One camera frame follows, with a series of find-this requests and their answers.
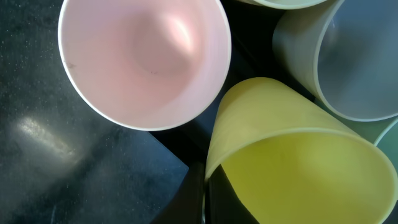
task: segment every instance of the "highlight on pink cup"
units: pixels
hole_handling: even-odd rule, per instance
[[[231,59],[220,0],[65,0],[58,44],[79,95],[105,118],[145,131],[203,112]]]

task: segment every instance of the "glossy black surface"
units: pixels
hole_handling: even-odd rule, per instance
[[[61,4],[0,1],[0,223],[149,223],[188,168],[80,98],[58,52]]]

